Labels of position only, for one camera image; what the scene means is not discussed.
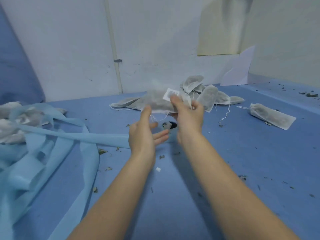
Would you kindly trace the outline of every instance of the left hand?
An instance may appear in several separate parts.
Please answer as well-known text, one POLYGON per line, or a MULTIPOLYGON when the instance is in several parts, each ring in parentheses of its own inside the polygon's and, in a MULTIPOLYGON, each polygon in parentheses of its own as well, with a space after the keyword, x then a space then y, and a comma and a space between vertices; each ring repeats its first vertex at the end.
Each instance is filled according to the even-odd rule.
POLYGON ((129 145, 131 156, 143 158, 150 163, 150 170, 156 161, 156 145, 159 145, 169 138, 169 130, 163 130, 152 134, 151 128, 158 126, 158 123, 149 123, 151 107, 146 106, 141 112, 140 120, 130 125, 129 145))

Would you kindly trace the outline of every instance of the human hand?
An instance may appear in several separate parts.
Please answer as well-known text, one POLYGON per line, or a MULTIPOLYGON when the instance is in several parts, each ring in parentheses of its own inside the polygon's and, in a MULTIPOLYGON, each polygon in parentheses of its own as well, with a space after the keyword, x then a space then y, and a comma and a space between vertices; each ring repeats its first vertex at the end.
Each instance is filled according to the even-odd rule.
POLYGON ((152 134, 151 128, 158 126, 158 123, 149 123, 151 107, 146 106, 141 112, 140 120, 132 125, 129 129, 129 145, 131 156, 142 158, 150 163, 150 170, 156 160, 156 145, 159 145, 169 138, 169 130, 163 130, 159 133, 152 134))
POLYGON ((201 134, 203 113, 205 111, 203 106, 198 101, 193 100, 192 107, 194 107, 194 109, 190 109, 175 95, 171 96, 170 100, 178 110, 178 113, 172 114, 178 122, 178 142, 183 144, 185 138, 193 136, 194 133, 201 134))

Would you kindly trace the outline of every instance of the human arm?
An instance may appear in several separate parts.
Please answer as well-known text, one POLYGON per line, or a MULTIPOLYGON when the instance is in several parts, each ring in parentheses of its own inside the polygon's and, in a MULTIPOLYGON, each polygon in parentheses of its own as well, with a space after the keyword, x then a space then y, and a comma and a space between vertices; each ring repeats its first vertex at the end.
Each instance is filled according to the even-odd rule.
POLYGON ((239 179, 202 135, 203 106, 193 101, 187 108, 176 96, 172 104, 178 109, 178 142, 206 192, 210 205, 226 239, 299 239, 239 179))
POLYGON ((148 174, 155 163, 155 146, 166 141, 168 130, 152 135, 151 108, 130 126, 131 157, 120 173, 74 229, 67 240, 120 240, 124 238, 148 174))

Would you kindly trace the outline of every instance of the small white square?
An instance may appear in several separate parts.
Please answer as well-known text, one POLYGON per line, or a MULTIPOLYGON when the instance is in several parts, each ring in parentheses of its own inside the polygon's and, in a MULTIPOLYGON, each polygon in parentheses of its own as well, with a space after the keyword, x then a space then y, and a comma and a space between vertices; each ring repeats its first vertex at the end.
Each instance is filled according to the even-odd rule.
POLYGON ((170 97, 171 97, 172 95, 177 95, 177 96, 179 96, 179 93, 180 93, 180 92, 177 91, 177 90, 173 90, 173 89, 171 89, 171 88, 168 88, 167 91, 166 91, 166 93, 165 93, 164 96, 163 96, 163 99, 170 102, 170 97))

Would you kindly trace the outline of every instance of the blue table surface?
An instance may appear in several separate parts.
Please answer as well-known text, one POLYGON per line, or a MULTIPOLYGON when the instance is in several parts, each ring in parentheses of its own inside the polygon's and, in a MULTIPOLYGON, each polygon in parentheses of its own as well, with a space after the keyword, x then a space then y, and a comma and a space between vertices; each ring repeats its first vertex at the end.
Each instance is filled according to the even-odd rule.
MULTIPOLYGON (((261 103, 297 119, 286 131, 268 126, 246 110, 232 105, 228 117, 222 121, 223 127, 219 127, 218 122, 227 112, 226 106, 219 106, 217 110, 214 108, 211 113, 205 113, 202 133, 235 173, 247 175, 247 186, 301 239, 320 239, 320 100, 298 94, 305 92, 300 91, 304 89, 309 88, 279 80, 219 87, 229 96, 246 99, 241 106, 261 103)), ((67 109, 67 117, 83 120, 91 133, 123 134, 129 131, 126 125, 139 119, 140 112, 112 110, 109 104, 137 95, 143 93, 50 104, 67 109)), ((164 118, 164 115, 157 115, 157 118, 164 118)), ((174 119, 168 116, 164 121, 174 119)), ((66 132, 81 130, 63 123, 60 126, 66 132)), ((98 148, 108 152, 100 156, 94 183, 98 193, 91 195, 88 208, 130 157, 129 149, 116 151, 114 147, 102 145, 98 148)), ((46 240, 50 236, 84 186, 82 167, 79 144, 76 143, 34 200, 30 211, 15 224, 15 239, 46 240)), ((205 193, 176 143, 158 146, 154 169, 126 239, 223 239, 205 193), (161 168, 160 172, 155 170, 157 167, 161 168)))

